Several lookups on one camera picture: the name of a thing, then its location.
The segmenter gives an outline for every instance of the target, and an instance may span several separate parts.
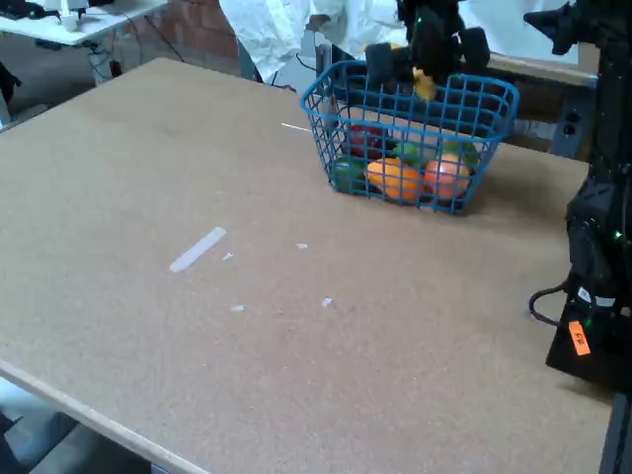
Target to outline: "brick wall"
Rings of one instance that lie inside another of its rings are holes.
[[[238,57],[235,34],[218,0],[171,0],[169,7],[151,17],[151,21],[175,47]],[[159,40],[146,22],[137,22],[137,26],[143,40]]]

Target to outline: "black mount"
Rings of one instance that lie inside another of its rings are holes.
[[[546,363],[632,393],[630,241],[632,2],[577,0],[524,19],[565,54],[579,42],[601,52],[589,173],[567,209],[571,270],[567,302]],[[569,323],[582,324],[589,355],[578,355]]]

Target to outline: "green pepper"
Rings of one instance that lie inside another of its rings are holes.
[[[336,191],[349,194],[366,191],[365,169],[365,164],[360,160],[348,158],[336,160],[330,175]]]
[[[428,163],[422,153],[422,148],[416,143],[400,143],[390,154],[416,170],[423,170]]]

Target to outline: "blue wire basket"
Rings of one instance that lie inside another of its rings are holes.
[[[455,74],[431,102],[412,85],[369,87],[366,63],[341,61],[301,98],[337,191],[451,213],[472,199],[512,130],[518,90]]]

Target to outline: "white sheet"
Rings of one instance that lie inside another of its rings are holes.
[[[468,27],[485,29],[494,52],[577,63],[576,47],[567,56],[554,56],[551,41],[522,20],[526,12],[558,8],[564,3],[565,0],[470,0],[459,6]],[[363,57],[367,44],[406,44],[406,30],[396,21],[395,0],[220,0],[220,5],[264,80],[300,51],[305,26],[314,15],[331,18],[321,32],[356,58]]]

